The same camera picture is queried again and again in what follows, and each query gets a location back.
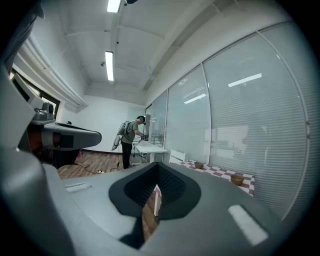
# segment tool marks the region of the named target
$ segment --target white wall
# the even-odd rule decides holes
[[[267,26],[290,20],[271,1],[238,1],[201,26],[171,57],[147,91],[146,106],[181,76],[233,42]]]
[[[101,133],[101,142],[88,147],[88,150],[111,152],[120,125],[125,121],[135,120],[137,116],[145,113],[145,107],[142,105],[89,95],[83,96],[83,99],[88,107],[79,113],[64,109],[62,122],[71,121],[72,125]],[[142,124],[139,125],[139,131],[142,132],[143,128]]]
[[[117,101],[124,101],[138,105],[146,104],[146,91],[139,91],[134,86],[125,86],[117,84],[114,87],[109,87],[106,83],[93,82],[87,87],[86,95],[104,97]]]
[[[42,8],[45,19],[36,19],[32,33],[53,67],[72,89],[82,96],[88,83],[76,65],[64,38],[59,5],[57,1],[44,0]]]

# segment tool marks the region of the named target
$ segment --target cable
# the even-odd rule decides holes
[[[93,171],[91,171],[91,170],[88,170],[87,168],[90,166],[90,164],[88,164],[86,167],[84,167],[84,166],[82,166],[81,164],[79,164],[79,163],[74,163],[73,164],[74,166],[81,166],[83,169],[85,169],[87,172],[90,172],[90,173],[92,173],[92,174],[97,174],[98,172],[99,172],[99,170],[97,170],[96,172],[93,172]]]
[[[120,154],[119,154],[119,148],[118,148],[118,163],[116,165],[116,168],[112,168],[112,169],[110,169],[110,171],[118,169],[119,165],[120,165]]]
[[[121,137],[121,139],[120,139],[121,142],[122,142],[122,138],[123,138],[123,137],[125,137],[129,142],[139,142],[139,141],[142,141],[141,137],[140,137],[140,138],[134,138],[133,140],[131,140],[131,139],[128,139],[127,134],[124,134],[124,135],[122,135],[122,137]]]
[[[151,153],[146,154],[146,157],[140,155],[140,157],[142,157],[142,158],[148,158],[148,156],[150,156],[150,154],[151,154]]]

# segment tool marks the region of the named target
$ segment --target checkered tablecloth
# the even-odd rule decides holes
[[[193,169],[195,171],[201,172],[203,174],[214,175],[231,182],[231,175],[239,175],[244,177],[243,183],[238,186],[243,191],[247,192],[249,195],[254,196],[255,192],[255,176],[252,174],[246,174],[242,172],[232,171],[223,169],[217,166],[212,166],[210,164],[205,164],[202,169],[198,169],[195,167],[195,161],[186,161],[179,163],[180,166],[187,167],[189,169]],[[161,196],[161,192],[159,187],[156,186],[155,191]]]

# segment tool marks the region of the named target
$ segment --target window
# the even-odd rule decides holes
[[[149,141],[151,144],[163,147],[165,142],[165,126],[167,111],[167,91],[152,103]]]
[[[152,109],[152,105],[148,106],[145,109],[145,125],[144,125],[143,133],[145,133],[146,135],[149,135],[149,131],[150,131],[151,109]]]
[[[308,162],[304,176],[301,175],[303,183],[299,194],[296,199],[293,198],[295,199],[294,203],[286,216],[286,219],[291,219],[301,214],[313,191],[318,187],[320,144],[319,64],[308,41],[296,25],[292,23],[280,24],[269,27],[261,33],[274,45],[291,68],[302,92],[309,121],[309,154],[306,155]],[[292,144],[292,147],[295,148],[297,145],[298,140]]]
[[[283,216],[300,182],[306,149],[294,80],[258,34],[214,55],[203,67],[211,107],[209,163],[254,174],[255,197]]]
[[[53,105],[53,113],[54,113],[54,119],[57,117],[58,108],[60,101],[51,97],[49,94],[45,93],[43,90],[40,90],[38,87],[36,87],[34,84],[29,82],[26,78],[24,78],[21,74],[19,74],[17,71],[12,69],[12,72],[10,73],[10,79],[14,77],[15,74],[18,74],[22,80],[26,83],[26,85],[34,91],[36,95],[38,95],[44,102],[49,102]]]
[[[168,89],[164,149],[186,153],[186,160],[208,162],[210,107],[206,81],[200,66]]]

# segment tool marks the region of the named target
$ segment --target black pants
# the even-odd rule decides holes
[[[122,163],[123,163],[123,169],[128,169],[130,162],[130,155],[132,150],[132,144],[128,144],[125,142],[121,142],[122,145]]]

